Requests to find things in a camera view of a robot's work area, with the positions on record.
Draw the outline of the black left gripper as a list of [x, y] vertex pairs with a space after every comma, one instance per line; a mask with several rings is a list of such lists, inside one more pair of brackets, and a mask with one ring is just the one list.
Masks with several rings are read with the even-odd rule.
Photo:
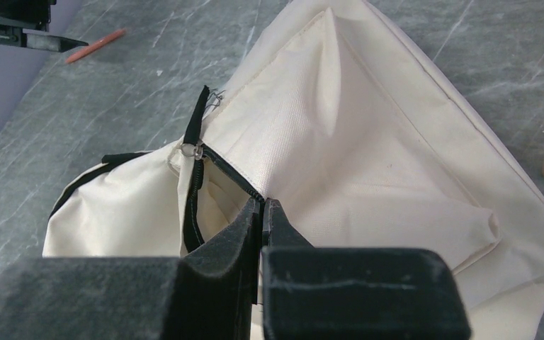
[[32, 50], [67, 52], [89, 44], [48, 35], [53, 0], [0, 1], [0, 45]]

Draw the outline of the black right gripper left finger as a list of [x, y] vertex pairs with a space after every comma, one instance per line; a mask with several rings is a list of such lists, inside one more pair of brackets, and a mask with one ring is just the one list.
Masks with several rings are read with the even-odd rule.
[[24, 259], [0, 274], [0, 339], [248, 339], [263, 206], [184, 257]]

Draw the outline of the orange green white marker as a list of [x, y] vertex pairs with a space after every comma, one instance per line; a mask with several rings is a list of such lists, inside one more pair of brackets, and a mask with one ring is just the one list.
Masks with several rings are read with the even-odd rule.
[[127, 30], [125, 28], [118, 29], [102, 37], [101, 39], [89, 44], [88, 46], [81, 48], [79, 51], [71, 54], [68, 58], [66, 58], [65, 64], [71, 64], [79, 61], [80, 59], [90, 55], [91, 53], [94, 53], [97, 50], [105, 47], [107, 44], [123, 37], [126, 32]]

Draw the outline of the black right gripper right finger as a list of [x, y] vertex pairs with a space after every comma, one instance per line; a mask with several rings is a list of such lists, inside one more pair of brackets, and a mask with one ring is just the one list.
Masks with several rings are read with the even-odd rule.
[[281, 203], [263, 209], [262, 328], [266, 339], [469, 339], [453, 275], [417, 248], [309, 243]]

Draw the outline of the beige canvas backpack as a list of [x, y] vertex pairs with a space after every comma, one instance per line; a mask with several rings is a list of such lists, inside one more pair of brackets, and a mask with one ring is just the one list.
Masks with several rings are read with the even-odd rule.
[[294, 1], [197, 117], [195, 141], [70, 183], [43, 256], [178, 256], [250, 197], [315, 246], [416, 247], [448, 264], [474, 339], [533, 339], [544, 196], [475, 109], [365, 1]]

